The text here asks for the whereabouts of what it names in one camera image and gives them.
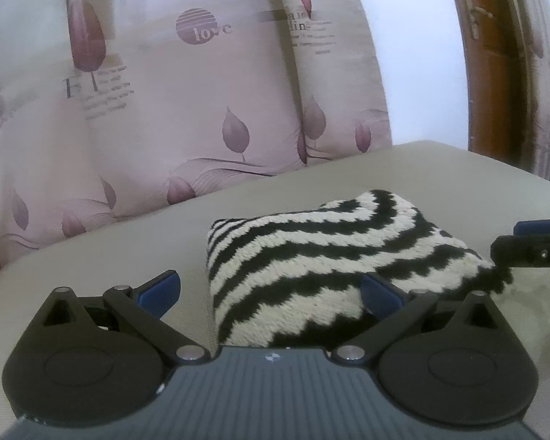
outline wooden door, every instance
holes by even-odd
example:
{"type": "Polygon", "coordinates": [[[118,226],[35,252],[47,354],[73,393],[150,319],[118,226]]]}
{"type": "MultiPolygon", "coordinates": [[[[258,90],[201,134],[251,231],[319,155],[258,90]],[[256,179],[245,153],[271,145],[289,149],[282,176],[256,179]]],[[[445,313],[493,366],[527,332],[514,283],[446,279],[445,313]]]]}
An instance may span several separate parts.
{"type": "Polygon", "coordinates": [[[469,150],[518,165],[527,88],[508,0],[456,0],[469,85],[469,150]]]}

